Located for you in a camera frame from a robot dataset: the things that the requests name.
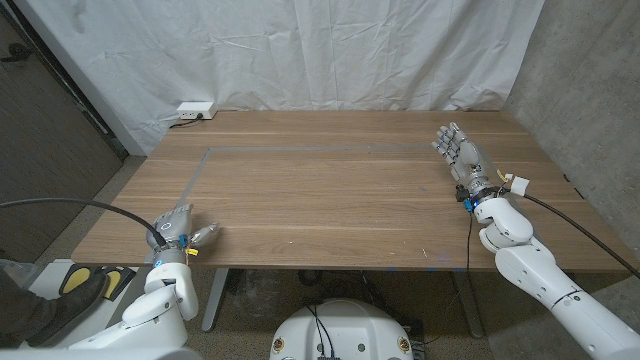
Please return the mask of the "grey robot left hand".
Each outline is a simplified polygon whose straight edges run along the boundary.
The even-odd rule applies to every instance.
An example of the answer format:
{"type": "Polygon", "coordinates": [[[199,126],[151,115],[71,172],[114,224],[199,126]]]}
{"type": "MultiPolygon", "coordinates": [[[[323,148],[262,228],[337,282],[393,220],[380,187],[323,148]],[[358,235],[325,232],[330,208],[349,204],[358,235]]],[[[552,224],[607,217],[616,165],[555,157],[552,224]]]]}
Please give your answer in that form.
{"type": "Polygon", "coordinates": [[[152,226],[166,241],[164,246],[158,245],[153,234],[148,231],[146,241],[154,252],[168,248],[200,249],[213,242],[220,230],[220,224],[215,222],[193,231],[193,207],[193,204],[186,204],[158,216],[154,220],[152,226]]]}

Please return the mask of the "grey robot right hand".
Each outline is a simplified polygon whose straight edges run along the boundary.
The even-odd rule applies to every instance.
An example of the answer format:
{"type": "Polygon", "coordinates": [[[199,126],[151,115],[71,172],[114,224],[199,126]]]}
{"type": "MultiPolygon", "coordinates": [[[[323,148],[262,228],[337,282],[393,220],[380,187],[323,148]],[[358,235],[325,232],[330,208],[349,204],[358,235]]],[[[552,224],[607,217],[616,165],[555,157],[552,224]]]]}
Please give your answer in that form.
{"type": "Polygon", "coordinates": [[[478,147],[455,122],[441,126],[436,136],[431,145],[449,166],[453,179],[471,197],[493,187],[478,147]]]}

